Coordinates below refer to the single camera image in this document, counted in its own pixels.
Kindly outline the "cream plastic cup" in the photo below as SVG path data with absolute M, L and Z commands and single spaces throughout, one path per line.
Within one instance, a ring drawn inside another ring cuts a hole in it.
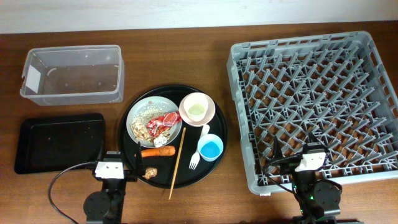
M 183 102 L 183 109 L 192 121 L 201 121 L 208 110 L 208 100 L 204 93 L 187 95 Z

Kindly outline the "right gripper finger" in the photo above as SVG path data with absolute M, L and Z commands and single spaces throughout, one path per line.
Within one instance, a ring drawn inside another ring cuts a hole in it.
M 280 147 L 280 142 L 277 136 L 274 136 L 274 141 L 273 141 L 273 158 L 274 159 L 281 159 L 283 158 L 283 153 Z
M 307 148 L 308 150 L 326 150 L 326 146 L 321 141 L 319 141 L 313 133 L 308 134 Z

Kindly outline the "pink bowl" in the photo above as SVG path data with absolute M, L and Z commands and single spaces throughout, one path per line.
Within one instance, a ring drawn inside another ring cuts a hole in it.
M 192 120 L 187 116 L 186 112 L 185 112 L 184 109 L 183 109 L 183 102 L 185 101 L 186 97 L 187 97 L 187 96 L 185 96 L 185 97 L 183 98 L 183 100 L 180 102 L 180 105 L 179 105 L 179 113 L 180 113 L 180 116 L 182 117 L 182 119 L 183 119 L 187 124 L 189 124 L 190 126 L 193 126 L 193 127 L 200 127 L 200 126 L 203 126 L 203 125 L 209 123 L 209 122 L 213 119 L 213 117 L 214 117 L 214 115 L 215 115 L 215 111 L 216 111 L 216 109 L 215 109 L 215 103 L 214 103 L 214 101 L 213 101 L 208 95 L 206 95 L 206 98 L 207 98 L 207 100 L 208 100 L 208 110 L 207 110 L 207 112 L 206 112 L 205 117 L 204 117 L 201 121 L 192 121 Z

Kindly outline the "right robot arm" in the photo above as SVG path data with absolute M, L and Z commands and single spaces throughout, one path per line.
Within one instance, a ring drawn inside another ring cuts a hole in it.
M 332 180 L 318 180 L 316 172 L 326 162 L 330 150 L 312 133 L 308 135 L 301 152 L 283 156 L 280 141 L 274 137 L 272 166 L 278 166 L 282 175 L 292 176 L 292 194 L 298 201 L 301 215 L 294 223 L 336 223 L 340 214 L 342 186 Z

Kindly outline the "food scraps pile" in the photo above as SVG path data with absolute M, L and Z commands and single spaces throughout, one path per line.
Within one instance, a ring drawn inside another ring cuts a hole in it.
M 154 107 L 147 107 L 144 108 L 142 111 L 138 112 L 138 114 L 136 114 L 133 119 L 132 122 L 130 124 L 130 127 L 134 133 L 134 136 L 136 137 L 136 139 L 138 141 L 148 141 L 153 143 L 153 140 L 155 138 L 153 138 L 147 128 L 146 128 L 146 124 L 158 117 L 158 116 L 163 116 L 165 114 L 165 111 L 159 108 L 154 108 Z M 170 139 L 170 133 L 169 130 L 165 131 L 162 133 L 165 137 L 167 137 L 167 139 Z

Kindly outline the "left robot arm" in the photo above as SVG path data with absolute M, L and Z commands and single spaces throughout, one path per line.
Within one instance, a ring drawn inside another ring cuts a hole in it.
M 125 169 L 121 152 L 102 152 L 98 156 L 93 177 L 102 182 L 102 188 L 87 196 L 83 204 L 87 223 L 121 223 L 126 185 L 137 182 L 146 172 L 141 146 L 138 146 L 135 160 L 134 168 Z

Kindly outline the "blue plastic cup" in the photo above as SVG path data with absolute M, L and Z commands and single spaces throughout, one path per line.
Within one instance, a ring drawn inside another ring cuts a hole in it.
M 213 162 L 222 154 L 224 144 L 217 135 L 206 134 L 199 139 L 197 149 L 205 161 Z

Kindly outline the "red snack wrapper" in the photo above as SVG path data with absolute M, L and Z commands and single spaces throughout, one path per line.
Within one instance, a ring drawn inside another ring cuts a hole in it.
M 181 120 L 180 113 L 174 111 L 150 120 L 146 124 L 146 128 L 153 138 L 157 138 L 160 134 L 168 131 L 172 126 L 181 122 Z

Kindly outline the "white paper ball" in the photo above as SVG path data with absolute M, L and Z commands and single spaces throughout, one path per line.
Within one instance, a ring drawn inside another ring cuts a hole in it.
M 154 140 L 154 146 L 155 147 L 162 147 L 166 145 L 168 139 L 165 137 L 163 134 L 158 135 Z

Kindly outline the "grey plate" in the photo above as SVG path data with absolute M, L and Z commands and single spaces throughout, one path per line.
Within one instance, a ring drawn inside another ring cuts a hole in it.
M 170 144 L 179 134 L 182 119 L 177 105 L 162 96 L 150 96 L 134 103 L 126 118 L 130 138 L 143 147 Z

